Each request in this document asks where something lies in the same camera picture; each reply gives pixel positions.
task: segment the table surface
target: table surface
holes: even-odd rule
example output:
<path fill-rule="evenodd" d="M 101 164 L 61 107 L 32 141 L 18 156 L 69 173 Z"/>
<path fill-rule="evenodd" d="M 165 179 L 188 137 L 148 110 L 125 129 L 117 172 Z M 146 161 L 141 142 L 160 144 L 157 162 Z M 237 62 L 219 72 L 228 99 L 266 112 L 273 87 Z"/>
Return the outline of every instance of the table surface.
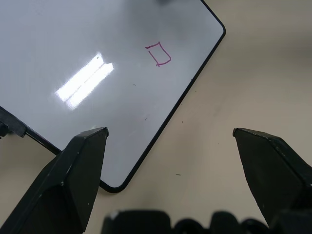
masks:
<path fill-rule="evenodd" d="M 207 3 L 227 36 L 128 187 L 116 195 L 99 189 L 86 233 L 100 233 L 116 209 L 165 210 L 172 224 L 191 217 L 207 226 L 217 210 L 263 221 L 234 127 L 280 136 L 312 165 L 312 2 Z M 0 141 L 0 224 L 51 158 L 29 138 Z"/>
<path fill-rule="evenodd" d="M 60 150 L 107 127 L 113 188 L 224 34 L 200 0 L 6 1 L 0 29 L 0 106 Z"/>

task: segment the pink marker drawing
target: pink marker drawing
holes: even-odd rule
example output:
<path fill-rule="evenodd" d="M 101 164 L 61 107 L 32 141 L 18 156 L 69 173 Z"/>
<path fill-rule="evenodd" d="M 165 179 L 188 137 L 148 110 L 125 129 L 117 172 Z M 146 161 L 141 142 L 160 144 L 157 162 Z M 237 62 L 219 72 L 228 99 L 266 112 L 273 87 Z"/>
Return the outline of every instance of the pink marker drawing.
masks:
<path fill-rule="evenodd" d="M 152 47 L 158 46 L 158 45 L 159 45 L 160 48 L 163 50 L 163 52 L 165 52 L 165 54 L 169 57 L 169 60 L 168 60 L 168 61 L 163 62 L 163 63 L 159 63 L 159 62 L 157 61 L 157 59 L 153 56 L 153 54 L 151 53 L 151 51 L 148 51 L 148 53 L 150 53 L 150 55 L 151 55 L 151 56 L 153 57 L 153 59 L 155 60 L 156 66 L 160 67 L 161 65 L 165 65 L 165 64 L 167 64 L 168 62 L 171 61 L 170 55 L 169 55 L 169 54 L 165 51 L 165 49 L 161 46 L 160 42 L 156 43 L 155 45 L 147 46 L 147 47 L 145 47 L 145 48 L 146 48 L 146 49 L 149 49 L 149 48 L 152 48 Z"/>

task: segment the white surface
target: white surface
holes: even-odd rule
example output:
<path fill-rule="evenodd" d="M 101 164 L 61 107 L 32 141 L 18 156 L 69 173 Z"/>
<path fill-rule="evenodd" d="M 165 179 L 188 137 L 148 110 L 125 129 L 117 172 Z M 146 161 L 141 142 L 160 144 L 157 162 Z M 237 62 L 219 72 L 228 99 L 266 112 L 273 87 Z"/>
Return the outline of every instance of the white surface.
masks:
<path fill-rule="evenodd" d="M 60 149 L 108 127 L 101 179 L 118 187 L 223 29 L 199 0 L 6 0 L 0 32 L 0 106 Z"/>

